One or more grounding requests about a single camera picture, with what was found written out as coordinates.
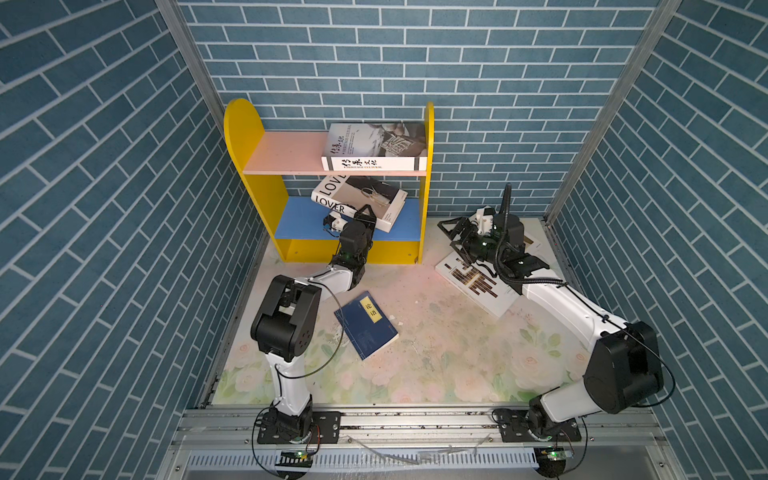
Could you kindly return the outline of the white brown-pattern book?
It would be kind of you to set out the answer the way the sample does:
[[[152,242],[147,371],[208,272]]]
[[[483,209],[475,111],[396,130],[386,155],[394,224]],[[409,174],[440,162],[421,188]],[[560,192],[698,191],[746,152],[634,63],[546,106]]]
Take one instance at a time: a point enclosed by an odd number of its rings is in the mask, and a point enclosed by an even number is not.
[[[509,285],[490,274],[487,262],[466,263],[450,253],[435,266],[436,272],[475,304],[496,318],[503,316],[520,297]]]

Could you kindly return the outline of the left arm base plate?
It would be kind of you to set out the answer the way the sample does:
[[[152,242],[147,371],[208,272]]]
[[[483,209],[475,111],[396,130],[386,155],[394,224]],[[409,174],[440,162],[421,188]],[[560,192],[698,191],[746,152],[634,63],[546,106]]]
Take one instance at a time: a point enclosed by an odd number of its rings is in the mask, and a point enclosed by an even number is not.
[[[337,444],[341,417],[340,411],[321,410],[290,416],[270,408],[256,427],[256,442],[263,445]]]

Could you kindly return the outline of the navy blue book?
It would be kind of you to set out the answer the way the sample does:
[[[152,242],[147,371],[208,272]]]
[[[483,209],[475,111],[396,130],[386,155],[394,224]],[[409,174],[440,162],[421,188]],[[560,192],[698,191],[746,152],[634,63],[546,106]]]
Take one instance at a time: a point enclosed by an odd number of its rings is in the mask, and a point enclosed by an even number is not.
[[[369,291],[334,312],[361,360],[391,344],[399,333]]]

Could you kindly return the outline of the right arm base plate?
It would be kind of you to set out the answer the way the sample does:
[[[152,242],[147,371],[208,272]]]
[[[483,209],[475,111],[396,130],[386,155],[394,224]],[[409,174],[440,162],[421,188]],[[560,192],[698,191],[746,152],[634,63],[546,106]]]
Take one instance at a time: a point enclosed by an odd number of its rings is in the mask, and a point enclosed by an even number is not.
[[[491,419],[497,425],[504,443],[554,442],[582,439],[575,419],[565,422],[553,422],[546,415],[534,410],[496,408],[491,412]]]

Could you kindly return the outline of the white LOVER book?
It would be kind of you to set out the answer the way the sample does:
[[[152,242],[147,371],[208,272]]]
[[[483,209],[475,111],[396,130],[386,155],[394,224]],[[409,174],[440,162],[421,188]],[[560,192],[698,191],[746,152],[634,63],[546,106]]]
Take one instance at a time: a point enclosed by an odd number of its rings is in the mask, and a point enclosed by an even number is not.
[[[370,206],[376,228],[385,233],[391,231],[407,197],[405,190],[376,178],[348,175],[329,175],[311,193],[312,201],[346,217]]]

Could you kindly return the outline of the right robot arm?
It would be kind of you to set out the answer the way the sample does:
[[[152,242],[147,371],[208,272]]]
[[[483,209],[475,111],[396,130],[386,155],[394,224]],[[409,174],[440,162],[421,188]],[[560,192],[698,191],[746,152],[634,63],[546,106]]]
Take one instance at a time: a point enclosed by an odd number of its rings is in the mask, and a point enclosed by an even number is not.
[[[458,257],[484,267],[518,295],[543,307],[567,327],[589,354],[581,380],[530,400],[530,432],[544,438],[577,417],[629,407],[649,408],[673,375],[659,354],[655,330],[610,313],[561,278],[543,259],[527,252],[525,229],[509,210],[511,189],[498,208],[439,222]]]

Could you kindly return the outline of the Heritage Cultural book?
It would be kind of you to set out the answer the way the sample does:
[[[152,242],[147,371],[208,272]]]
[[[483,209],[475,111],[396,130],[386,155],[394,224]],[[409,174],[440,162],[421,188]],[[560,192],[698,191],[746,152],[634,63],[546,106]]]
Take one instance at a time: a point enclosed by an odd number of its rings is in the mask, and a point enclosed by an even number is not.
[[[326,171],[421,172],[427,169],[427,156],[422,123],[334,123],[321,162]]]

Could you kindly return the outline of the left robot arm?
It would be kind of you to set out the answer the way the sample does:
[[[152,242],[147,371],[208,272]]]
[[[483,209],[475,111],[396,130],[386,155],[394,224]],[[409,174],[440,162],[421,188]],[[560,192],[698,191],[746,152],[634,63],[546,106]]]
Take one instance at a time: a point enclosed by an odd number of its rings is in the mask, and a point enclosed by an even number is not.
[[[303,354],[311,342],[320,303],[359,284],[375,226],[375,213],[366,204],[341,228],[337,252],[323,271],[300,279],[277,275],[267,288],[250,335],[268,360],[276,386],[274,408],[286,420],[311,414]]]

